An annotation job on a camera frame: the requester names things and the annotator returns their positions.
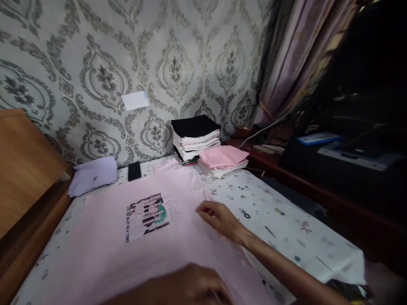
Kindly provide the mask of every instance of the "table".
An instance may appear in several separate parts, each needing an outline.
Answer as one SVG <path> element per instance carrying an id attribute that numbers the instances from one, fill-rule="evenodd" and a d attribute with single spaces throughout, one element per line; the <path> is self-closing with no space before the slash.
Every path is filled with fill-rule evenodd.
<path id="1" fill-rule="evenodd" d="M 243 139 L 230 139 L 226 144 L 239 147 Z M 333 229 L 363 250 L 365 255 L 380 261 L 394 272 L 406 274 L 404 253 L 407 231 L 399 224 L 377 214 L 356 202 L 343 198 L 329 188 L 309 181 L 306 177 L 285 169 L 279 164 L 280 156 L 270 155 L 253 148 L 246 142 L 242 149 L 250 153 L 250 168 L 262 169 L 267 177 L 279 182 L 320 203 L 332 220 Z M 252 171 L 259 176 L 262 171 Z"/>
<path id="2" fill-rule="evenodd" d="M 170 158 L 173 156 L 142 163 L 142 175 L 151 175 L 157 164 Z M 335 278 L 347 283 L 365 283 L 364 258 L 360 249 L 250 172 L 241 169 L 219 179 L 205 176 L 197 164 L 188 168 L 196 172 L 214 200 L 226 204 L 248 229 L 317 279 L 322 282 Z M 92 193 L 128 182 L 127 168 L 120 169 L 117 173 L 116 183 Z M 47 289 L 48 274 L 59 261 L 60 253 L 79 219 L 87 195 L 89 194 L 79 196 L 72 202 L 13 304 L 41 304 Z M 294 296 L 254 257 L 249 253 L 248 255 L 275 304 L 291 304 L 295 300 Z"/>

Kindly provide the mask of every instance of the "pink folded t-shirt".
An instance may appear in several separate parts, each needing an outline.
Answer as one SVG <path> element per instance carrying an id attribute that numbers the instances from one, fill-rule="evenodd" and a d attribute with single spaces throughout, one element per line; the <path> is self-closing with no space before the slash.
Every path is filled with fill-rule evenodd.
<path id="1" fill-rule="evenodd" d="M 230 145 L 224 145 L 200 152 L 199 159 L 210 169 L 227 169 L 241 163 L 248 155 L 248 152 L 241 151 Z"/>

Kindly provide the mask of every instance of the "hand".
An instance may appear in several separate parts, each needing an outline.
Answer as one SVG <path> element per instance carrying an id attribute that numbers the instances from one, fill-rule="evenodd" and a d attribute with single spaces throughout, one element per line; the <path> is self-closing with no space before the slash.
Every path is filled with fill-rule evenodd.
<path id="1" fill-rule="evenodd" d="M 234 305 L 218 273 L 189 264 L 168 275 L 151 279 L 104 305 Z"/>
<path id="2" fill-rule="evenodd" d="M 155 286 L 165 291 L 159 304 L 234 304 L 219 274 L 195 264 L 156 279 Z"/>
<path id="3" fill-rule="evenodd" d="M 242 246 L 245 245 L 247 237 L 252 234 L 223 203 L 204 201 L 196 211 L 216 231 Z"/>

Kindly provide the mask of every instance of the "wall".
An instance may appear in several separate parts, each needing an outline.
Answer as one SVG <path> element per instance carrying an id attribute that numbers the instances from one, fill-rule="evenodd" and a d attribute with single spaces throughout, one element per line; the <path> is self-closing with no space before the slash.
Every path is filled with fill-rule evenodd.
<path id="1" fill-rule="evenodd" d="M 72 164 L 172 149 L 170 120 L 248 123 L 273 0 L 0 0 L 0 107 L 24 108 Z M 150 106 L 126 111 L 122 94 Z"/>

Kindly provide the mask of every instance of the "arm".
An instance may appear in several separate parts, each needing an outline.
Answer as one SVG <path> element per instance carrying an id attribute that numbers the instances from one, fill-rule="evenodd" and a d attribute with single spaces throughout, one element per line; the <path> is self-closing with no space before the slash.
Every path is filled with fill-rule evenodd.
<path id="1" fill-rule="evenodd" d="M 103 305 L 233 305 L 225 283 L 213 269 L 189 264 L 153 278 Z"/>
<path id="2" fill-rule="evenodd" d="M 219 233 L 250 251 L 300 302 L 349 305 L 343 296 L 325 286 L 246 229 L 224 204 L 204 201 L 197 212 Z"/>

